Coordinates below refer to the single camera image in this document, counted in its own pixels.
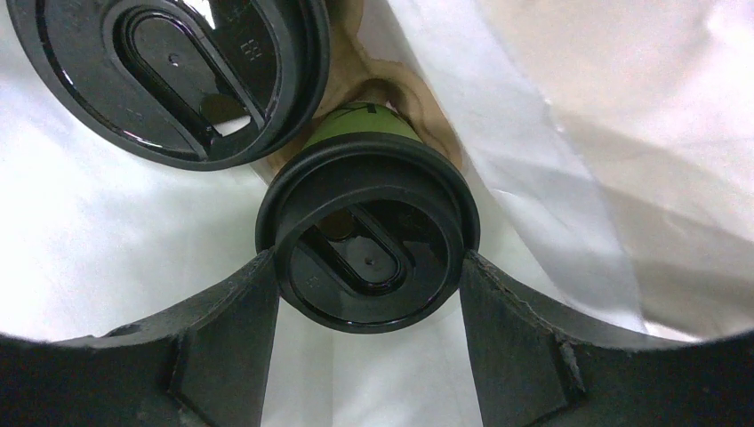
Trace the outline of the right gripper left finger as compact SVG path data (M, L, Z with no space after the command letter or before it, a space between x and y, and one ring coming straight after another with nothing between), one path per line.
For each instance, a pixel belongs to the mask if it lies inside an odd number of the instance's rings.
M271 252L100 337L1 338L4 426L258 426L279 305Z

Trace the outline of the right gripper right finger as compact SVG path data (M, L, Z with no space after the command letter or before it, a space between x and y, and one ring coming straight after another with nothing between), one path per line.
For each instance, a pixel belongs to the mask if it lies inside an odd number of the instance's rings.
M584 315L466 254L469 360L486 426L750 426L753 335L680 342Z

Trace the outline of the black plastic cup lid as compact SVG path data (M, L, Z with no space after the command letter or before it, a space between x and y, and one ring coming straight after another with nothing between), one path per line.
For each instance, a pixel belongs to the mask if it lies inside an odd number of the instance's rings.
M457 290L480 220L449 160L404 136L365 132L290 160L255 231L295 309L337 331L382 334L420 322Z

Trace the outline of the light blue paper bag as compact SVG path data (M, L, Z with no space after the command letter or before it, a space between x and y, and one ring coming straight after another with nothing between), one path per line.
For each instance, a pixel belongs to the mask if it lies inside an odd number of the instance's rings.
M1 338L100 337L268 251L261 202L304 145L269 183L253 170L267 156L190 171L120 149L53 96L9 2ZM468 252L630 331L753 335L752 2L386 2L461 144L480 220ZM277 282L258 426L486 426L460 281L382 334L322 326Z

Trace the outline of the green paper coffee cup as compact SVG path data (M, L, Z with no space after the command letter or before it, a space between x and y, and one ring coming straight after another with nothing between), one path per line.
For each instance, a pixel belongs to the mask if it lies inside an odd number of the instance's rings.
M350 133L387 133L421 142L417 132L394 109L373 102L354 101L327 114L304 148Z

